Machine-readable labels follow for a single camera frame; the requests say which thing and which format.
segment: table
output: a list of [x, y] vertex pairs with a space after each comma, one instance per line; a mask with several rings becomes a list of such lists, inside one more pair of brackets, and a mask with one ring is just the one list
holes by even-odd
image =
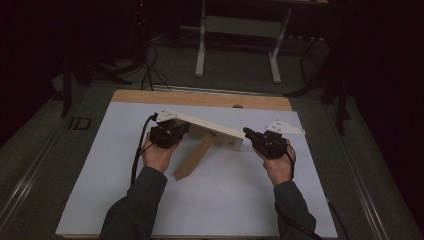
[[[234, 105], [241, 105], [244, 109], [232, 109]], [[297, 113], [290, 111], [289, 101], [281, 97], [118, 90], [112, 98], [84, 168], [66, 205], [57, 234], [65, 238], [97, 237], [107, 209], [122, 197], [129, 187], [127, 177], [129, 177], [133, 151], [136, 149], [132, 145], [137, 145], [137, 138], [140, 135], [134, 129], [139, 128], [139, 125], [144, 122], [144, 120], [134, 119], [140, 119], [139, 116], [143, 114], [150, 115], [150, 111], [159, 106], [173, 107], [177, 111], [189, 111], [193, 114], [200, 113], [202, 116], [207, 116], [207, 119], [214, 118], [213, 121], [218, 123], [226, 118], [233, 120], [235, 117], [236, 121], [228, 123], [230, 127], [243, 121], [245, 121], [243, 124], [246, 124], [247, 121], [252, 124], [248, 127], [258, 129], [262, 123], [254, 121], [254, 118], [267, 114], [268, 118], [273, 119], [276, 116], [283, 116], [293, 126], [301, 128], [298, 121], [296, 124]], [[222, 115], [211, 114], [214, 112], [222, 113]], [[121, 128], [112, 126], [116, 123], [121, 124]], [[299, 147], [301, 149], [297, 151], [298, 156], [305, 160], [297, 163], [296, 171], [301, 172], [298, 175], [307, 177], [295, 176], [295, 181], [301, 191], [303, 190], [311, 212], [318, 218], [317, 231], [325, 236], [336, 237], [334, 223], [312, 157], [306, 147], [305, 137], [290, 135], [289, 138], [293, 144], [305, 146]], [[178, 149], [193, 149], [196, 141], [195, 138], [185, 136]], [[185, 154], [182, 150], [176, 151], [165, 173], [169, 182], [160, 203], [153, 237], [208, 238], [278, 235], [272, 185], [265, 171], [260, 169], [261, 163], [257, 156], [252, 158], [254, 153], [250, 143], [246, 142], [244, 147], [241, 152], [235, 152], [214, 146], [211, 149], [213, 154], [205, 156], [194, 174], [179, 182], [173, 179], [172, 171], [169, 172], [178, 166], [179, 156]], [[128, 154], [131, 157], [126, 159], [124, 156]], [[207, 199], [209, 204], [202, 206], [198, 199], [202, 201]], [[207, 221], [211, 219], [216, 225], [208, 224]], [[257, 219], [263, 219], [263, 223], [257, 224]], [[237, 226], [227, 224], [228, 221], [237, 222]]]
[[304, 7], [305, 5], [311, 6], [333, 6], [327, 0], [277, 0], [277, 1], [263, 1], [281, 3], [281, 6], [285, 6], [284, 18], [281, 22], [276, 21], [259, 21], [252, 19], [241, 19], [232, 17], [212, 16], [208, 15], [206, 11], [207, 0], [202, 0], [201, 10], [201, 21], [200, 21], [200, 46], [197, 55], [197, 63], [195, 76], [203, 76], [203, 67], [205, 62], [205, 34], [206, 32], [219, 32], [229, 34], [239, 34], [247, 36], [257, 37], [269, 37], [275, 38], [276, 43], [272, 51], [269, 52], [269, 61], [271, 66], [271, 72], [273, 81], [276, 84], [281, 83], [280, 72], [278, 70], [277, 55], [280, 50], [281, 43], [286, 33], [287, 25], [294, 8], [299, 6]]

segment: white tabletop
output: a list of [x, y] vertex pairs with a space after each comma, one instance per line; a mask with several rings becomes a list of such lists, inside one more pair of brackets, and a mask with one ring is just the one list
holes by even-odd
[[[107, 210], [125, 196], [141, 130], [148, 116], [175, 110], [236, 130], [263, 132], [279, 119], [302, 129], [292, 111], [252, 110], [182, 105], [110, 103], [90, 153], [63, 212], [56, 234], [98, 235]], [[148, 129], [156, 126], [151, 122]], [[316, 233], [336, 238], [320, 180], [302, 134], [285, 134], [297, 154], [295, 178]], [[278, 236], [272, 184], [253, 152], [250, 140], [239, 152], [213, 146], [194, 172], [176, 181], [173, 172], [200, 139], [185, 135], [165, 175], [165, 188], [153, 229], [155, 237], [272, 237]]]

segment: dark sleeve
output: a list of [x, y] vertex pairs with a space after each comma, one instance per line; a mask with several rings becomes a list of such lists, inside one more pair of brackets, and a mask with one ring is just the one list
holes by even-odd
[[167, 181], [161, 172], [143, 167], [127, 196], [108, 210], [99, 239], [150, 239]]
[[302, 193], [292, 181], [274, 187], [275, 207], [278, 213], [278, 230], [282, 239], [313, 239], [290, 225], [286, 218], [314, 231], [316, 220], [308, 211]]

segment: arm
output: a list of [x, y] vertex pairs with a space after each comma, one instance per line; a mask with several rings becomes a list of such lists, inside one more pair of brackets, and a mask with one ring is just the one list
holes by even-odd
[[275, 207], [278, 213], [278, 231], [282, 239], [313, 239], [290, 225], [288, 217], [308, 230], [314, 231], [316, 220], [309, 213], [305, 199], [293, 181], [282, 182], [274, 187]]
[[144, 167], [127, 195], [108, 210], [99, 239], [148, 240], [152, 235], [158, 204], [168, 181], [163, 173], [179, 143], [162, 149], [152, 145], [149, 134], [146, 139], [142, 147]]
[[[278, 213], [278, 230], [282, 239], [313, 239], [307, 234], [293, 227], [287, 218], [293, 220], [311, 231], [315, 230], [316, 220], [309, 213], [305, 199], [292, 179], [292, 165], [287, 157], [283, 155], [279, 159], [267, 159], [255, 150], [264, 161], [264, 168], [274, 185], [275, 208]], [[287, 147], [293, 161], [296, 161], [291, 147]]]

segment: wooden piece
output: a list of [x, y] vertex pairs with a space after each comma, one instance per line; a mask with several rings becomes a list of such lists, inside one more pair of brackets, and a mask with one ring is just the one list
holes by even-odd
[[238, 104], [245, 109], [292, 111], [290, 102], [284, 97], [243, 94], [161, 92], [140, 90], [117, 90], [112, 102], [175, 104], [186, 106], [229, 107]]
[[176, 119], [180, 122], [179, 124], [189, 123], [189, 133], [197, 137], [203, 138], [207, 133], [212, 133], [216, 136], [217, 143], [220, 143], [236, 151], [240, 149], [241, 144], [245, 138], [244, 132], [196, 118], [184, 113], [171, 110], [161, 110], [158, 115], [158, 121], [168, 119]]
[[188, 177], [205, 156], [209, 148], [215, 144], [216, 136], [210, 132], [206, 133], [200, 144], [193, 151], [190, 157], [187, 158], [175, 171], [175, 178], [178, 180]]

